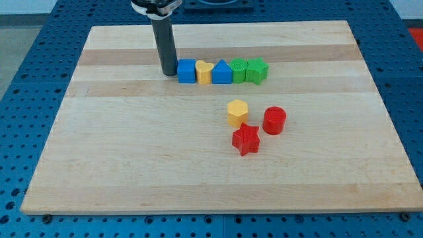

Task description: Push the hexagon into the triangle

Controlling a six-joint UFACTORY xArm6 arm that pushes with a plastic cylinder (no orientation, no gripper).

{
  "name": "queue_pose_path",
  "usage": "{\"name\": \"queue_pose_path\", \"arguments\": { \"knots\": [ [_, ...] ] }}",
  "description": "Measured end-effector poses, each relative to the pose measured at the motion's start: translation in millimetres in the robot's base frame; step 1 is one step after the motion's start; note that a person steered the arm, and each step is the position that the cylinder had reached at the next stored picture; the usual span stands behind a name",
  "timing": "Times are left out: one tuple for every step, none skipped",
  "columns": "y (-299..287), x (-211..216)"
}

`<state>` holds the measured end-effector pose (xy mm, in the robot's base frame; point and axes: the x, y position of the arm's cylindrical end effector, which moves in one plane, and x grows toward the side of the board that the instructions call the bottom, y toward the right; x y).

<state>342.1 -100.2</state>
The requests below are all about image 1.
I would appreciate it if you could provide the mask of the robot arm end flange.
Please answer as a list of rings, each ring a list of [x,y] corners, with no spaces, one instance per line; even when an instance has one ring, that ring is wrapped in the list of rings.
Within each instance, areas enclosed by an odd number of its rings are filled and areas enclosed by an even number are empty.
[[[163,20],[179,8],[183,0],[131,0],[131,6],[137,13],[151,20]]]

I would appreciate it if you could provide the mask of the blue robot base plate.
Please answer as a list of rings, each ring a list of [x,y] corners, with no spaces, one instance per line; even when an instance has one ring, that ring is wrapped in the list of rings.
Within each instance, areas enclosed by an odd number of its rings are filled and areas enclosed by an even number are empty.
[[[185,0],[185,11],[252,10],[256,0]]]

